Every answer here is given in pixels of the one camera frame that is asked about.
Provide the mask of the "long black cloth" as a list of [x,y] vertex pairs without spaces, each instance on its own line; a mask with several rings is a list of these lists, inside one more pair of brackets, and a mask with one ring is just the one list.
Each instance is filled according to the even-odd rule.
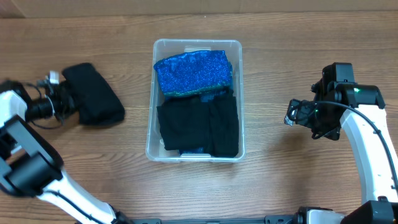
[[80,124],[112,126],[124,120],[124,106],[93,64],[67,67],[62,75],[77,105]]

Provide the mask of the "small black cloth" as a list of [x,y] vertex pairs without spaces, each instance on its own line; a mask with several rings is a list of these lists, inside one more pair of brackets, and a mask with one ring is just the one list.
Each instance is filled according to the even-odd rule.
[[226,88],[222,95],[208,102],[211,155],[232,158],[239,152],[239,119],[234,91]]

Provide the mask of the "blue denim jeans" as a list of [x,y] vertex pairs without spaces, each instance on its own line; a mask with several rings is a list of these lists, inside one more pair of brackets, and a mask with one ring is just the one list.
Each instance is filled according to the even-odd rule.
[[[203,93],[200,95],[200,101],[203,103],[207,103],[209,101],[213,101],[217,96],[225,95],[228,93],[229,93],[228,89],[209,91],[209,92],[206,92],[206,93]],[[184,149],[184,150],[179,150],[178,152],[180,155],[182,155],[182,154],[204,154],[204,148],[199,147],[196,149]]]

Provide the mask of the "square black cloth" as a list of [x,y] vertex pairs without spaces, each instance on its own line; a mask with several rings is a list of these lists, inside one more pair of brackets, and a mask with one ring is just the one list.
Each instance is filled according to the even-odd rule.
[[157,114],[165,150],[211,149],[209,108],[199,96],[171,98]]

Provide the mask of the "sparkly blue cloth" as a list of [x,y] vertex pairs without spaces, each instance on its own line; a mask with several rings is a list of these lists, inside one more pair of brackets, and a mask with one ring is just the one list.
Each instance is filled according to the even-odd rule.
[[224,50],[199,50],[163,58],[153,66],[162,93],[186,97],[232,85],[231,64]]

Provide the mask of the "clear plastic storage bin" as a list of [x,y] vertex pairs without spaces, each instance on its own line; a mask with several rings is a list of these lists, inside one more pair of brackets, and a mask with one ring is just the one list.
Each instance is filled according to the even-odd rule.
[[152,70],[150,86],[149,119],[147,126],[146,156],[154,162],[240,162],[246,155],[245,120],[244,120],[244,73],[242,45],[237,40],[211,39],[159,39],[153,46],[155,64],[163,58],[194,52],[199,50],[223,50],[232,66],[233,90],[236,97],[237,114],[239,118],[239,152],[236,157],[213,157],[209,154],[180,154],[178,151],[167,151],[160,134],[160,124],[157,118],[157,107],[165,101],[157,80],[157,72]]

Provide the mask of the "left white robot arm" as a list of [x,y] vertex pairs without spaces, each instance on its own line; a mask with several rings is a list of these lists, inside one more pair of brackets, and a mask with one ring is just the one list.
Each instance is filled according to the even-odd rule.
[[1,84],[1,190],[51,203],[78,223],[130,223],[122,212],[76,183],[60,154],[30,126],[65,109],[53,87],[46,82],[46,95],[33,100],[24,84],[11,80]]

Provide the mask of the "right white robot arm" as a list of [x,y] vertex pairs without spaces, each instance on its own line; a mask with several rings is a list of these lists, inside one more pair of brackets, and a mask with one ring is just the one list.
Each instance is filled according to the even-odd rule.
[[351,63],[335,62],[312,85],[312,101],[292,99],[284,119],[312,131],[312,139],[337,141],[345,132],[361,183],[361,206],[349,215],[300,207],[293,223],[397,223],[397,154],[389,135],[386,104],[375,85],[360,85]]

